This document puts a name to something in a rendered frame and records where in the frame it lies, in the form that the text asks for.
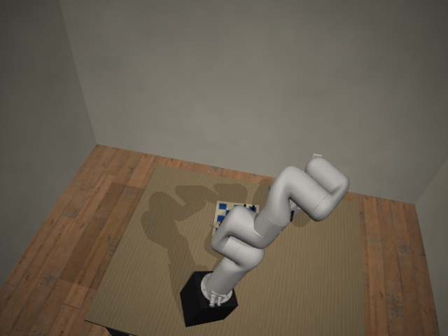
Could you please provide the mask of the blue and cream chessboard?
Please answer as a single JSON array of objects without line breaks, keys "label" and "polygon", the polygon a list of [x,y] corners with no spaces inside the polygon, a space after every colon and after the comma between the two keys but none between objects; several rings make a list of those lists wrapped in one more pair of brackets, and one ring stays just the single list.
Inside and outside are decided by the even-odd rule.
[{"label": "blue and cream chessboard", "polygon": [[[234,203],[234,202],[222,202],[222,201],[217,201],[216,204],[216,213],[215,213],[215,218],[214,218],[214,223],[213,223],[213,232],[212,232],[212,237],[215,233],[215,231],[218,229],[220,222],[224,220],[224,218],[227,216],[227,214],[229,213],[229,211],[237,206],[237,205],[242,205],[244,206],[245,204],[242,203]],[[253,207],[254,204],[246,204],[246,207],[248,209],[251,210],[251,208]],[[255,210],[254,212],[259,213],[259,205],[255,205]]]}]

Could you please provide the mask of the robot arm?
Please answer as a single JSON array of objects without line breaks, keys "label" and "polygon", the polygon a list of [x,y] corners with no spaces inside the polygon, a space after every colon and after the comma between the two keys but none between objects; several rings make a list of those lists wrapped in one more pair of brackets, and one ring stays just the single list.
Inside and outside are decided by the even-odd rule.
[{"label": "robot arm", "polygon": [[211,239],[212,249],[224,258],[201,282],[209,306],[227,302],[232,289],[260,264],[264,249],[290,223],[290,199],[312,220],[323,221],[346,195],[349,186],[348,177],[336,166],[323,157],[315,157],[308,161],[305,171],[291,165],[279,173],[269,185],[260,213],[242,205],[234,206]]}]

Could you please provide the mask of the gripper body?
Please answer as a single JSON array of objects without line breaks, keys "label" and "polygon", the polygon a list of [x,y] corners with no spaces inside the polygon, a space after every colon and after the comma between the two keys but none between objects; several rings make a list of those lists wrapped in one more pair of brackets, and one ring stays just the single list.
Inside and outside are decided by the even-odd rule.
[{"label": "gripper body", "polygon": [[[290,199],[290,210],[294,210],[294,216],[296,216],[300,211],[301,208],[299,206],[297,206],[291,199]],[[293,217],[294,217],[293,216]]]}]

